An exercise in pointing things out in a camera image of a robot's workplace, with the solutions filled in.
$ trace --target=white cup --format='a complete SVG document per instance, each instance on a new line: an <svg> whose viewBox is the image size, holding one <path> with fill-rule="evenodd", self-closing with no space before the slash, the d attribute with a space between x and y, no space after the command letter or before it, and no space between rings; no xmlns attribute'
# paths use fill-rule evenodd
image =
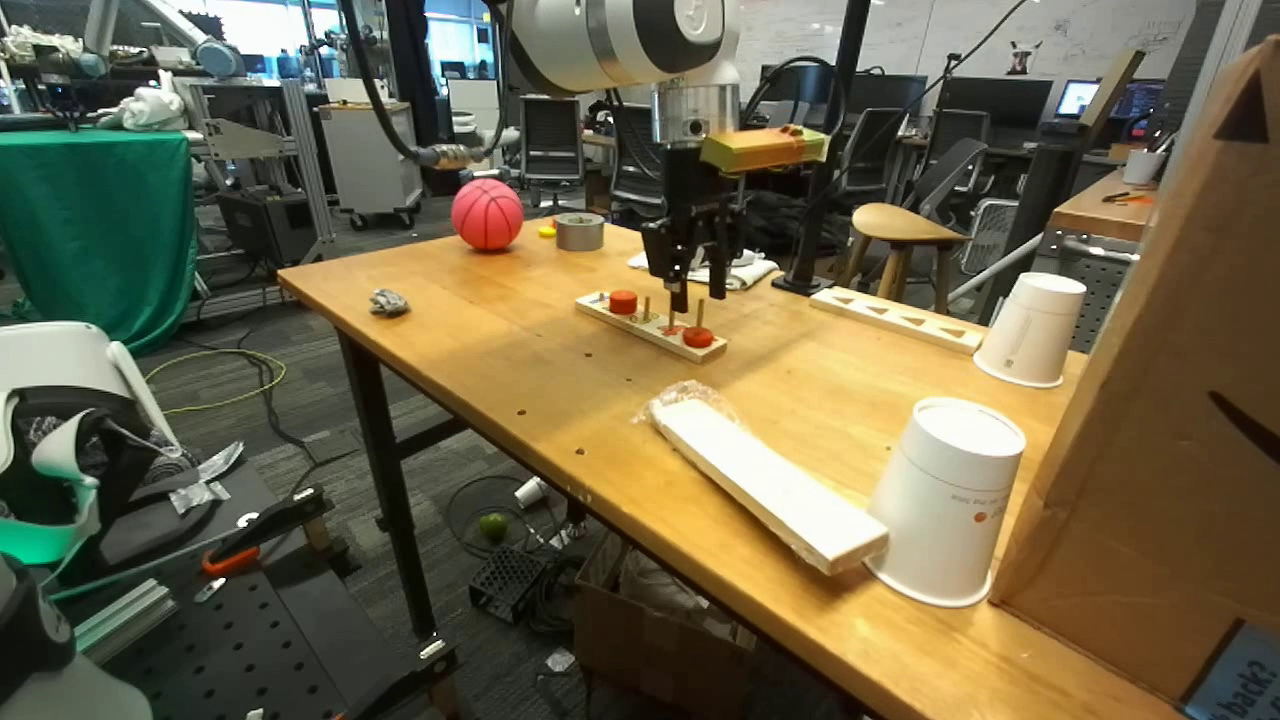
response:
<svg viewBox="0 0 1280 720"><path fill-rule="evenodd" d="M1156 183L1161 165L1164 165L1164 153L1135 150L1130 153L1119 180L1132 187Z"/></svg>
<svg viewBox="0 0 1280 720"><path fill-rule="evenodd" d="M1023 447L1023 431L985 405L922 399L871 497L887 543L869 569L922 605L985 602Z"/></svg>
<svg viewBox="0 0 1280 720"><path fill-rule="evenodd" d="M1015 276L976 368L1023 389L1058 389L1073 353L1085 285L1051 271Z"/></svg>

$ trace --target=floor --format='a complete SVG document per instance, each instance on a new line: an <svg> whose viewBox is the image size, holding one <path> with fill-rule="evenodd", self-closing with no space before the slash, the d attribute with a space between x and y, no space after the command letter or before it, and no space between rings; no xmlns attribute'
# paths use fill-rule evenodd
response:
<svg viewBox="0 0 1280 720"><path fill-rule="evenodd" d="M415 229L337 233L320 256L371 253L449 233L449 200L427 200ZM163 405L176 435L193 457L207 457L231 439L248 446L248 466L271 494L317 485L334 497L334 536L348 548L354 573L345 577L354 602L388 634L409 634L396 564L382 533L376 497L367 485L365 446L341 374L337 337L324 319L278 302L266 287L248 293L246 313L217 313L219 298L196 306L196 316L159 353L142 358L155 399ZM388 376L393 416L402 431L425 427L441 407ZM409 461L411 518L427 564L435 624L458 649L462 668L454 690L467 718L681 718L622 683L590 683L582 668L557 672L553 653L572 653L572 573L540 596L535 614L520 624L498 619L467 602L476 573L490 556L476 551L476 518L505 507L508 494L528 472L481 439L476 431L454 435L432 453ZM528 525L553 536L565 520L565 502L553 497ZM569 543L572 560L590 556L605 536L585 525ZM806 664L771 643L751 655L748 696L736 718L849 718L851 703L815 682ZM402 703L402 718L435 718L422 701Z"/></svg>

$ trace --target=metal stand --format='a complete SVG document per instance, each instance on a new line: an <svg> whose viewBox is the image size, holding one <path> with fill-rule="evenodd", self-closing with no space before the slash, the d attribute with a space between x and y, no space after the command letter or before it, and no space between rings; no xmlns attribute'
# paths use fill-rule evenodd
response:
<svg viewBox="0 0 1280 720"><path fill-rule="evenodd" d="M386 376L382 376L382 361L367 347L361 347L356 342L348 342L348 337L341 337L341 347L345 347L348 385L354 385L354 399L356 399L356 416L361 416L361 431L365 431L365 453L367 453L376 506L386 511L382 530L393 541L393 556L396 556L404 605L409 605L409 615L411 615L411 634L422 641L427 641L425 655L454 664L449 643L435 637L432 594L427 594L425 560L415 551L415 525L411 525L402 461L422 453L422 447L441 446L444 435L464 431L467 423L444 420L444 423L435 423L435 427L427 427L422 435L396 439L396 423L393 423L393 413L388 413L388 389L386 389Z"/></svg>
<svg viewBox="0 0 1280 720"><path fill-rule="evenodd" d="M846 92L851 84L858 55L866 48L869 11L871 11L869 0L851 0L846 10L840 48L837 48L837 81L828 89L823 132L837 132L837 125L846 120ZM799 233L797 266L794 266L788 276L777 280L777 287L783 287L783 293L809 298L815 287L813 271L815 271L815 253L819 253L819 236L823 236L823 216L828 216L828 205L831 205L837 169L840 169L840 153L828 150L828 162L815 165L813 177L809 177L806 233Z"/></svg>

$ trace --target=wall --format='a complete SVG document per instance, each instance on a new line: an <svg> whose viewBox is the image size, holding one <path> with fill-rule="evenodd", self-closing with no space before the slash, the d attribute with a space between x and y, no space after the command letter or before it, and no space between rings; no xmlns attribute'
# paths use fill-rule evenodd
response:
<svg viewBox="0 0 1280 720"><path fill-rule="evenodd" d="M837 60L849 0L736 0L745 92L783 55ZM947 51L970 51L1013 0L875 0L862 67L935 76ZM1141 76L1169 76L1196 0L1028 0L963 76L1003 76L1007 39L1041 44L1032 76L1099 76L1118 48L1150 48Z"/></svg>

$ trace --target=small wooden block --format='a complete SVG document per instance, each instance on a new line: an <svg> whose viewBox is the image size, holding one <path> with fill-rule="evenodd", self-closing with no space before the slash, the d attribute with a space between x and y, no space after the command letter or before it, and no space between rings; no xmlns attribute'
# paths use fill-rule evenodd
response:
<svg viewBox="0 0 1280 720"><path fill-rule="evenodd" d="M615 313L607 313L607 293L576 298L576 310L590 316L600 316L600 319L607 319L607 326L615 326L615 329L623 329L623 334L632 334L672 358L683 358L683 361L709 361L727 347L723 337L715 337L709 347L683 343L683 329L677 329L677 337L667 337L667 326L664 326L667 316L658 316L650 326L642 316L615 316Z"/></svg>
<svg viewBox="0 0 1280 720"><path fill-rule="evenodd" d="M851 293L851 287L813 293L813 306L828 310L828 313L893 326L893 329L903 329L903 334L917 334L917 337L928 337L935 343L963 347L963 353L976 353L985 343L985 334L974 329L974 326L960 326L952 316L926 313L926 310L913 310L913 306L893 306L893 302L880 302L880 298L866 298L866 293Z"/></svg>

